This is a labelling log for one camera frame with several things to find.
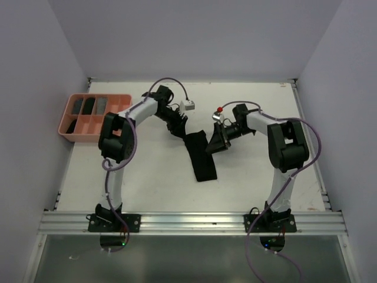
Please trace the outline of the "grey striped underwear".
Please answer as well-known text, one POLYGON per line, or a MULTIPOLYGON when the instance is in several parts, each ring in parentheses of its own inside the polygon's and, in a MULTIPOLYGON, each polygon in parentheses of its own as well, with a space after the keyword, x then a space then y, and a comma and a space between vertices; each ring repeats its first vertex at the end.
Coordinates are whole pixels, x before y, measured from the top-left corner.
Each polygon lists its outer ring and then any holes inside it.
POLYGON ((103 115, 107 106, 107 98, 106 97, 99 97, 97 98, 97 105, 96 105, 96 115, 103 115))
POLYGON ((73 114, 73 115, 79 115, 80 114, 83 100, 84 100, 83 98, 78 98, 74 101, 71 114, 73 114))

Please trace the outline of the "pink divided organizer tray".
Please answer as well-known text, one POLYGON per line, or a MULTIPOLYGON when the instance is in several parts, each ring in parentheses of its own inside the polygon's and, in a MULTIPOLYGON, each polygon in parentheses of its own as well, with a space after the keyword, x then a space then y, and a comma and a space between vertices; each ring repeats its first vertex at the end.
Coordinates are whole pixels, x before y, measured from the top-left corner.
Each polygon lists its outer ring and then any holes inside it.
POLYGON ((100 136, 100 131, 107 113, 118 113, 129 108, 132 105, 132 96, 129 94, 90 94, 78 93, 69 97, 62 115, 58 133, 65 137, 70 142, 96 143, 100 136), (95 97, 95 104, 91 115, 82 115, 82 107, 85 99, 88 97, 95 97), (96 115, 97 98, 106 97, 107 106, 103 115, 96 115), (79 115, 71 114, 74 101, 78 98, 83 98, 83 103, 79 115), (77 119, 77 124, 73 134, 66 134, 70 123, 77 119))

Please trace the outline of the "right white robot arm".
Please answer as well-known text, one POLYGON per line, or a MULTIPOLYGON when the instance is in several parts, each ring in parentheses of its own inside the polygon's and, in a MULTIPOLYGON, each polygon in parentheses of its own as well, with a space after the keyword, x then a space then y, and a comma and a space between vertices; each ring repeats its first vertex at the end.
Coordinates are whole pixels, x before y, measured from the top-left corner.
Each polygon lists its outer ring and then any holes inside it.
POLYGON ((245 103, 232 109, 235 121, 225 125, 223 108, 212 115, 213 135, 206 152, 214 154, 227 150, 231 140, 257 132, 267 137, 268 156, 274 168, 270 195, 265 202, 268 213, 262 217, 262 224, 268 231, 276 231, 283 225, 281 213, 290 211, 290 200, 294 186, 295 171, 303 168, 309 159, 309 149, 301 121, 282 120, 268 116, 260 109, 249 110, 245 103))

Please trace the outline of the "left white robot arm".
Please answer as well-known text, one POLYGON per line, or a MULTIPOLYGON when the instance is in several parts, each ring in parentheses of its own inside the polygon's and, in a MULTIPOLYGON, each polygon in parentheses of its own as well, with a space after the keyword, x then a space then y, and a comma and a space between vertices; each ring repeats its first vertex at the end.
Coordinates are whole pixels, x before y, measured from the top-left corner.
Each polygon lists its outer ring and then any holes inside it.
POLYGON ((145 119, 156 116, 167 123, 172 135, 179 138, 186 135, 187 116, 170 107, 173 96, 168 87, 161 85, 156 92, 143 94, 143 100, 129 109, 105 115, 98 141, 106 171, 105 192, 95 214, 111 232, 119 230, 123 223, 120 214, 124 165, 131 161, 137 149, 136 127, 145 119))

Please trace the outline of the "grey striped rolled underwear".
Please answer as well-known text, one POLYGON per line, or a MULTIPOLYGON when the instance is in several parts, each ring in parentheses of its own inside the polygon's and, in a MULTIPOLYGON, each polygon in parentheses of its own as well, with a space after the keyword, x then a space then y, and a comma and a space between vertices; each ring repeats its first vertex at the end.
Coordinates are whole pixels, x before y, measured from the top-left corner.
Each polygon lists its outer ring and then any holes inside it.
POLYGON ((78 98, 74 101, 71 114, 73 114, 73 115, 79 115, 80 114, 83 100, 84 100, 83 98, 78 98))

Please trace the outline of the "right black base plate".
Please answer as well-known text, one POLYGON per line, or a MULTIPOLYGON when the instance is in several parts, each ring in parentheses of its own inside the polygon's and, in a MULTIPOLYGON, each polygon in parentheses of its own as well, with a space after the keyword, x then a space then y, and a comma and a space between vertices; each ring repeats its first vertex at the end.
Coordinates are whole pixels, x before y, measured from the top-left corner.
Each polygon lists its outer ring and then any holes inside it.
POLYGON ((297 232, 295 217, 291 209, 284 212, 273 212, 269 209, 251 228, 251 233, 295 233, 297 232))

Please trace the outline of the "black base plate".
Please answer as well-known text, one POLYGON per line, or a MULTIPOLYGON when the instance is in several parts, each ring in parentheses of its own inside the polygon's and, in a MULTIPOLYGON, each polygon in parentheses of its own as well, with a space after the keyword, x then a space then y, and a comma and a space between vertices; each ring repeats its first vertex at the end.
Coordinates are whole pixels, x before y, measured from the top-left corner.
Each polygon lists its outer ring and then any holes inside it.
MULTIPOLYGON (((139 233, 141 225, 140 214, 123 213, 121 218, 127 224, 129 233, 139 233)), ((87 215, 86 219, 89 221, 89 232, 126 232, 124 225, 117 218, 107 221, 93 213, 87 215)))
POLYGON ((251 228, 251 233, 295 233, 297 232, 295 217, 291 209, 284 212, 273 212, 269 209, 251 228))

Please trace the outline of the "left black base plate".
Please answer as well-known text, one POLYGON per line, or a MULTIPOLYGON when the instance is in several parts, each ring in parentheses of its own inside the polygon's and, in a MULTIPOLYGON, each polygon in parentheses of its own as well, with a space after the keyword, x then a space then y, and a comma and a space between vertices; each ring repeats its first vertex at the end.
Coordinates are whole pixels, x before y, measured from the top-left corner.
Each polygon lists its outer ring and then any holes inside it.
MULTIPOLYGON (((127 224, 129 233, 139 233, 141 225, 140 214, 123 213, 121 218, 127 224)), ((87 215, 86 219, 89 221, 89 232, 126 232, 124 225, 117 218, 107 221, 93 213, 87 215)))

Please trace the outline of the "aluminium mounting rail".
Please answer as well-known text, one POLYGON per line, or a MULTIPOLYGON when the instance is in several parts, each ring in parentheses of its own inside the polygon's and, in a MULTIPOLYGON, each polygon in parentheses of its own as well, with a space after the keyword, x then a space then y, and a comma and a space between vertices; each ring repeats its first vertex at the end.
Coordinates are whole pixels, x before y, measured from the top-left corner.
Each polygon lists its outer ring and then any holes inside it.
MULTIPOLYGON (((251 216, 241 213, 139 213, 127 216, 132 233, 140 235, 244 235, 251 216)), ((119 226, 102 223, 87 212, 45 212, 38 232, 45 235, 120 235, 119 226)), ((265 228, 252 226, 256 235, 345 235, 340 212, 295 212, 287 221, 265 228)))

